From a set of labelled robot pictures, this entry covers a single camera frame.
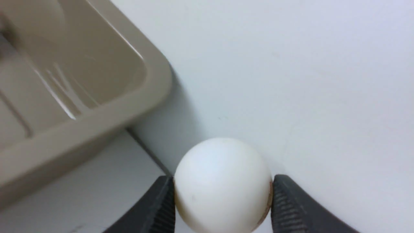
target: white ball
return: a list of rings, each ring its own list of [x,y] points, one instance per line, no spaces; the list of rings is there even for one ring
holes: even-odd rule
[[[194,146],[174,175],[180,216],[197,233],[250,233],[267,216],[272,176],[263,158],[232,138]]]

